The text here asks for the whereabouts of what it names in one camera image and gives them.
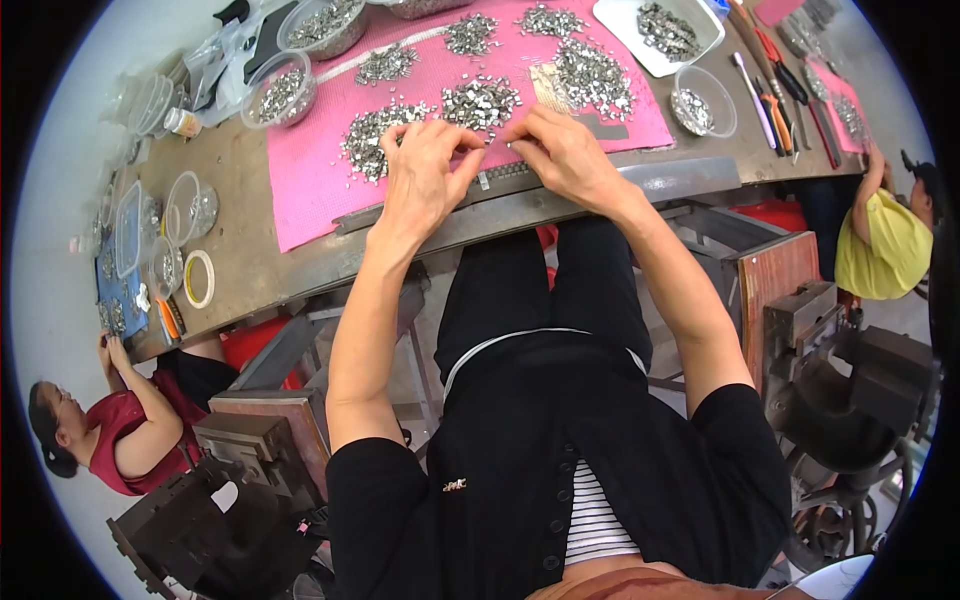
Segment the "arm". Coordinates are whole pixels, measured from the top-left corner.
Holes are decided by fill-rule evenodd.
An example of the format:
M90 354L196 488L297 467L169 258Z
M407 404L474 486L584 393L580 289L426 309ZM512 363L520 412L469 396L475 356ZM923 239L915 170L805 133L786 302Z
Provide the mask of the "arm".
M510 127L505 139L545 187L611 219L627 237L654 303L677 341L688 418L723 385L754 386L736 330L707 274L643 191L620 176L586 127L536 105Z
M403 135L402 147L396 144L398 135ZM484 155L476 133L440 120L392 127L380 146L390 169L383 214L367 235L330 354L326 423L334 453L365 438L403 445L386 394L400 286L417 249L466 195ZM470 151L451 173L458 146Z
M133 369L118 337L107 342L118 373L130 384L143 407L146 422L124 436L113 448L117 470L128 479L142 477L170 453L183 436L183 420L154 384Z
M116 370L113 361L110 359L110 350L107 348L109 334L109 329L102 329L97 334L97 357L100 359L100 366L104 368L104 378L107 380L110 393L125 392L127 384L124 383L123 377L120 376L120 372Z
M860 187L856 188L856 197L853 199L853 207L850 209L853 230L856 236L863 240L863 243L870 246L870 221L867 219L867 201L870 200L884 179L884 161L880 149L876 142L870 146L870 166L860 182Z

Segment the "masking tape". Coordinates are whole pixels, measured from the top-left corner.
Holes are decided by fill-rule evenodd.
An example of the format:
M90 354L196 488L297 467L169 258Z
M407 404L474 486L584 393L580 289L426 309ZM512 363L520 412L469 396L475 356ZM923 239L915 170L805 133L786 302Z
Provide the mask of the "masking tape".
M197 300L197 297L193 295L193 288L190 285L190 273L193 269L193 263L197 262L197 259L202 260L206 267L206 295L203 300ZM210 260L210 255L202 250L192 251L186 257L186 270L183 274L183 287L186 289L186 298L190 301L190 305L194 308L206 308L213 299L213 285L213 261Z

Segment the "wooden board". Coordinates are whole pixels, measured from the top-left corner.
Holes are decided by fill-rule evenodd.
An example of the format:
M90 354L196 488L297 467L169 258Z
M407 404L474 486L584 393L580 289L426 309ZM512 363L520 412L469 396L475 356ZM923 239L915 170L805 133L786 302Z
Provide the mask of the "wooden board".
M820 278L817 237L794 233L737 260L743 301L743 357L761 392L763 385L763 307Z
M269 415L285 417L290 422L294 445L310 478L326 501L326 463L330 454L321 438L320 429L310 409L307 396L297 396L297 392L244 392L250 397L214 397L210 399L211 413L232 413L234 415Z

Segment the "black pants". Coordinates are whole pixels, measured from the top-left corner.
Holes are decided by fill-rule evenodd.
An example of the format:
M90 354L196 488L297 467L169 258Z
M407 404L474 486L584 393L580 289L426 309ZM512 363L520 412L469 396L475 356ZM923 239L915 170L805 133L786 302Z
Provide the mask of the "black pants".
M849 175L817 180L799 180L792 191L800 203L806 226L817 234L817 254L820 256L820 276L836 281L834 265L837 260L837 238L840 227L853 206L856 188L863 177Z
M446 384L468 350L492 338L537 329L588 331L631 349L650 368L627 239L603 217L559 223L553 291L533 229L464 248L437 334L434 360Z

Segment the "small bottle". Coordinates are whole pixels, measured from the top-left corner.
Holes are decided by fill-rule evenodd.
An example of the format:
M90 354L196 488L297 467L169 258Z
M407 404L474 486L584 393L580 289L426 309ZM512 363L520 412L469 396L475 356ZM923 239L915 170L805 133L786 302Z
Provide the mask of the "small bottle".
M195 137L203 128L197 115L184 108L171 107L163 118L163 129L183 137Z

